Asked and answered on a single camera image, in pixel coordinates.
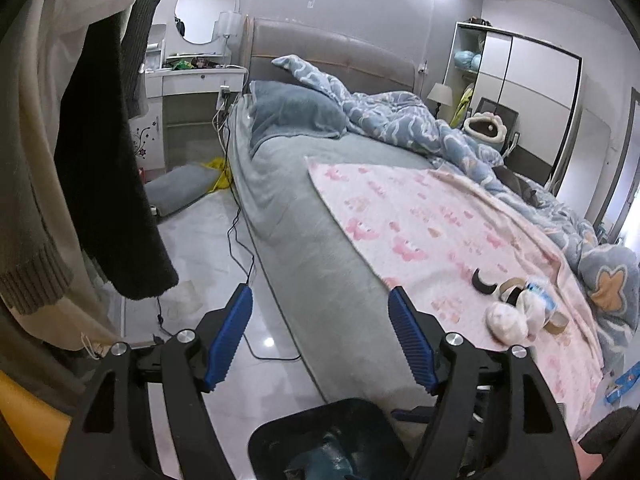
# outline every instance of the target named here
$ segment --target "leather headboard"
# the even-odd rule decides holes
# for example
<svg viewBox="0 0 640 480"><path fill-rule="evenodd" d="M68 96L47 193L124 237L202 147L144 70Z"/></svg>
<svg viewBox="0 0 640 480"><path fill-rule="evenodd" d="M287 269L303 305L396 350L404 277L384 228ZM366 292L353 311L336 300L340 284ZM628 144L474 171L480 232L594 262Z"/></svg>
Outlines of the leather headboard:
<svg viewBox="0 0 640 480"><path fill-rule="evenodd" d="M246 18L240 64L249 69L249 81L296 84L291 74L271 64L272 59L287 54L297 54L323 72L335 75L351 92L412 92L416 84L411 61L372 44L297 23Z"/></svg>

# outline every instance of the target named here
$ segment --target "ribbed cuff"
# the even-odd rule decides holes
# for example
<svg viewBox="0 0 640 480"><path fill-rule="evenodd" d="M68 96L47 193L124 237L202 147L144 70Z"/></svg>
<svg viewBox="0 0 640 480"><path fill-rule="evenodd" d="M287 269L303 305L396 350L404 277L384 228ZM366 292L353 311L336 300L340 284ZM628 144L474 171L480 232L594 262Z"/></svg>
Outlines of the ribbed cuff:
<svg viewBox="0 0 640 480"><path fill-rule="evenodd" d="M33 314L62 298L72 278L71 269L48 242L30 261L0 274L0 296L20 314Z"/></svg>

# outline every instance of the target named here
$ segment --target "sliding door wardrobe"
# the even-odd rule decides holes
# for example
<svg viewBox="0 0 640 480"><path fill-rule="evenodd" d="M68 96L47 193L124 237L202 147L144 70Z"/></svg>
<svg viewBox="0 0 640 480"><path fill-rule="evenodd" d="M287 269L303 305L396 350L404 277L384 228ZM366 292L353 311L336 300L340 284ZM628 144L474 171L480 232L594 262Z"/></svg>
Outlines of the sliding door wardrobe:
<svg viewBox="0 0 640 480"><path fill-rule="evenodd" d="M460 63L461 52L467 58L476 54L474 62ZM517 144L505 164L558 190L577 130L581 78L582 58L558 46L493 27L457 23L445 84L452 89L454 108L465 90L475 86L467 115L494 110L499 115L504 110L500 107L516 112L511 114L516 119L508 135Z"/></svg>

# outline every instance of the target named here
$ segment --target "lampshade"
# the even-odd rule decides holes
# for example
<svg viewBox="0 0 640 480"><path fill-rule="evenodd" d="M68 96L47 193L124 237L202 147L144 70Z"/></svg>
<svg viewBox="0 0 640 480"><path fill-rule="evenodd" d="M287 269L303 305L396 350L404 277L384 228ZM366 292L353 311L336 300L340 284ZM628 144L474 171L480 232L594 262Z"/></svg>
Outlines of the lampshade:
<svg viewBox="0 0 640 480"><path fill-rule="evenodd" d="M217 38L230 38L231 36L237 36L240 34L242 27L242 14L239 12L232 12L231 10L225 10L220 12L220 17L214 27L213 39Z"/></svg>
<svg viewBox="0 0 640 480"><path fill-rule="evenodd" d="M431 89L431 92L429 92L427 99L446 106L452 106L453 92L447 85L436 83Z"/></svg>

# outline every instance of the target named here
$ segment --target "oval mirror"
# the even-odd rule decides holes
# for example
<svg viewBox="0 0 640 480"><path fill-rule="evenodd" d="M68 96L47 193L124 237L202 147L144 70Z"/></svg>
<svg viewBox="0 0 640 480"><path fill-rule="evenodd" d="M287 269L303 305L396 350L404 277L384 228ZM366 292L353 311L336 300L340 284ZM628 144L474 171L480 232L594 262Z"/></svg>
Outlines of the oval mirror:
<svg viewBox="0 0 640 480"><path fill-rule="evenodd" d="M189 43L209 43L220 12L236 10L236 1L178 0L175 4L175 27Z"/></svg>

